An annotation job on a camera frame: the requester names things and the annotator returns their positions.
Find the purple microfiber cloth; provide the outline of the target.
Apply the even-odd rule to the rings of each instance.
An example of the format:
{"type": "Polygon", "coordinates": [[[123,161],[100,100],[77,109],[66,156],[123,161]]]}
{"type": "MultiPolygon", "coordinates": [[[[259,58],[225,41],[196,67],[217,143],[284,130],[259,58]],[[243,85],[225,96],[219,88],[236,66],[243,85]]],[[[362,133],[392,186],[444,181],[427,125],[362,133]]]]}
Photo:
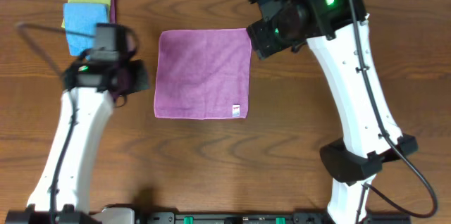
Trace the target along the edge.
{"type": "Polygon", "coordinates": [[[244,28],[162,32],[154,115],[194,120],[246,118],[251,55],[244,28]]]}

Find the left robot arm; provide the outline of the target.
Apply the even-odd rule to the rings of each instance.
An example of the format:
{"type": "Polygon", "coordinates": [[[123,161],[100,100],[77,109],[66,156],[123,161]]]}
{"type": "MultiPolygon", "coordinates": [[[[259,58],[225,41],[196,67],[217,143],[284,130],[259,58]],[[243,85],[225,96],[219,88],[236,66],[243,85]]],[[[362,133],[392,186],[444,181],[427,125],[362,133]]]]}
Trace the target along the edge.
{"type": "Polygon", "coordinates": [[[129,206],[91,213],[89,196],[99,143],[117,99],[149,89],[144,62],[133,58],[140,48],[137,35],[123,25],[98,23],[88,35],[93,47],[60,70],[27,32],[50,31],[50,27],[19,23],[17,29],[59,76],[63,92],[58,127],[43,173],[25,209],[10,210],[5,223],[135,223],[137,214],[129,206]]]}

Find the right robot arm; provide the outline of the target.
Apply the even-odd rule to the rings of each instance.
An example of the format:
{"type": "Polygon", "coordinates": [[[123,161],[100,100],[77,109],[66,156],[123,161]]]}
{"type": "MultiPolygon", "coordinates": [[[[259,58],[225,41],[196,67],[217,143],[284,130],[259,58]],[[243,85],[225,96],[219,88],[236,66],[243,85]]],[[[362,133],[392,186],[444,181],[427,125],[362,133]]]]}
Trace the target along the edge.
{"type": "Polygon", "coordinates": [[[410,215],[368,213],[369,190],[385,163],[418,149],[391,116],[369,42],[364,0],[248,0],[261,19],[247,28],[262,60],[307,47],[326,76],[342,127],[342,137],[320,150],[333,179],[324,213],[302,212],[296,223],[408,223],[410,215]]]}

